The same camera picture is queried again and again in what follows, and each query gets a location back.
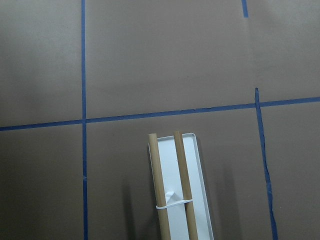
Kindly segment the wooden rack rod front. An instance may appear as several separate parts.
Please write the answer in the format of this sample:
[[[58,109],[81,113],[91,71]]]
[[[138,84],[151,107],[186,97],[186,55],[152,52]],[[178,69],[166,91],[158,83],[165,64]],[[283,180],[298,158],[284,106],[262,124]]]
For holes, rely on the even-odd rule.
[[[177,155],[177,162],[179,168],[180,182],[182,188],[183,199],[188,201],[184,204],[188,235],[190,240],[198,240],[198,231],[196,225],[196,217],[194,211],[194,205],[192,202],[193,196],[190,185],[190,178],[185,154],[185,148],[183,143],[183,136],[180,131],[175,131],[174,143]]]

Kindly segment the wooden rack rod rear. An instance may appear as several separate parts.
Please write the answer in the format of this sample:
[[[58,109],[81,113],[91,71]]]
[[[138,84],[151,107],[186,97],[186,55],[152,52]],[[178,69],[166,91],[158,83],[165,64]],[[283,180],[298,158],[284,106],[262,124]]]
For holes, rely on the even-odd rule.
[[[157,134],[156,133],[149,134],[148,141],[149,141],[149,152],[150,152],[151,167],[152,167],[152,174],[153,174],[154,190],[155,190],[155,196],[156,196],[156,205],[158,207],[157,212],[158,212],[158,218],[159,218],[161,239],[170,240],[171,233],[170,233],[170,225],[169,225],[169,218],[168,218],[168,210],[165,208],[167,203],[166,203]]]

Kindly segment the wooden rack rod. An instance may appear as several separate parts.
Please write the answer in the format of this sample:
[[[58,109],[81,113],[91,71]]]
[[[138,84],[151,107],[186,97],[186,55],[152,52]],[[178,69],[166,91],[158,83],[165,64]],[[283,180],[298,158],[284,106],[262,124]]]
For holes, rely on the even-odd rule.
[[[174,143],[177,155],[177,162],[179,168],[180,182],[182,188],[183,199],[188,201],[184,204],[188,235],[190,240],[198,240],[198,231],[196,225],[196,217],[194,211],[194,205],[192,202],[193,196],[190,185],[190,178],[185,154],[185,148],[183,143],[183,136],[180,131],[175,131]]]
[[[169,225],[169,218],[168,218],[168,210],[165,208],[167,203],[166,203],[157,134],[156,133],[149,134],[148,141],[149,141],[149,152],[150,152],[151,167],[152,167],[152,174],[153,174],[154,190],[155,190],[155,196],[156,196],[156,205],[158,207],[157,212],[158,212],[158,218],[159,218],[161,239],[170,240],[171,233],[170,233],[170,225]]]

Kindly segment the white rectangular tray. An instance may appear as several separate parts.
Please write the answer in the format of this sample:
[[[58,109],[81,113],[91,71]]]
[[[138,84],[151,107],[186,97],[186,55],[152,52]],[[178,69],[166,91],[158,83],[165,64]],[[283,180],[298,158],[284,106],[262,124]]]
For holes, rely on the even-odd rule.
[[[189,182],[193,199],[198,240],[214,239],[206,188],[202,173],[197,138],[194,133],[182,134]],[[183,200],[174,135],[157,137],[164,192],[175,192],[169,201]],[[167,208],[171,240],[189,240],[185,204]]]

